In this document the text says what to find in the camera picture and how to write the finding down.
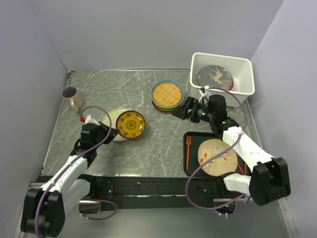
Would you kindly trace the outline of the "pink plate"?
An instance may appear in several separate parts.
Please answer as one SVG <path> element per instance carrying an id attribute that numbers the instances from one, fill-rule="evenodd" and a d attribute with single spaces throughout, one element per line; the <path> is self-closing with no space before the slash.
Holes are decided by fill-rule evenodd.
<path id="1" fill-rule="evenodd" d="M 231 85 L 231 87 L 230 87 L 230 89 L 229 89 L 229 91 L 233 90 L 233 89 L 234 89 L 234 86 L 235 86 L 235 83 L 234 83 L 234 81 L 233 81 L 233 82 L 232 82 L 232 85 Z"/>

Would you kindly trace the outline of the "grey reindeer plate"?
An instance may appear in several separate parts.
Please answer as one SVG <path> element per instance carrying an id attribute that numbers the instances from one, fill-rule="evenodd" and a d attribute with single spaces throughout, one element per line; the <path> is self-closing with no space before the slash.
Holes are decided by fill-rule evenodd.
<path id="1" fill-rule="evenodd" d="M 197 85 L 208 85 L 210 88 L 216 89 L 229 90 L 233 81 L 232 74 L 227 69 L 217 65 L 203 67 L 196 76 Z"/>

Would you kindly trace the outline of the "yellow black patterned plate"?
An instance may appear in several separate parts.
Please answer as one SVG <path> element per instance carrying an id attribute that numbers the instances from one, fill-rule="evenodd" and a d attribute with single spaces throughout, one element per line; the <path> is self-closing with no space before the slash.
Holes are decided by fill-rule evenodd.
<path id="1" fill-rule="evenodd" d="M 137 111 L 128 110 L 121 113 L 116 120 L 116 129 L 125 139 L 139 137 L 146 128 L 145 118 Z"/>

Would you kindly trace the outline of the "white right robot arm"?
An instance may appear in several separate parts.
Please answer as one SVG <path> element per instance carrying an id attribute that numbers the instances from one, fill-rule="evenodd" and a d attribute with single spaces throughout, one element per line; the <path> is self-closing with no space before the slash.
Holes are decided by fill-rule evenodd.
<path id="1" fill-rule="evenodd" d="M 229 146 L 229 150 L 233 149 L 250 169 L 250 176 L 230 174 L 223 177 L 216 186 L 221 197 L 239 192 L 263 206 L 291 194 L 287 162 L 264 151 L 244 132 L 244 127 L 227 115 L 224 96 L 209 96 L 207 105 L 188 97 L 172 115 L 193 123 L 209 123 L 213 133 Z"/>

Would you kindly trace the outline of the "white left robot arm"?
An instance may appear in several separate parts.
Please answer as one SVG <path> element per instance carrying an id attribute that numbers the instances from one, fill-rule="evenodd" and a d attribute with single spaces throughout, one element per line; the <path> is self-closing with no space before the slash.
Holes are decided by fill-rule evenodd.
<path id="1" fill-rule="evenodd" d="M 84 200 L 99 200 L 101 190 L 95 176 L 84 172 L 97 156 L 97 149 L 118 135 L 115 128 L 102 122 L 86 123 L 80 138 L 62 168 L 39 188 L 31 188 L 24 198 L 20 229 L 40 238 L 57 237 L 66 214 Z"/>

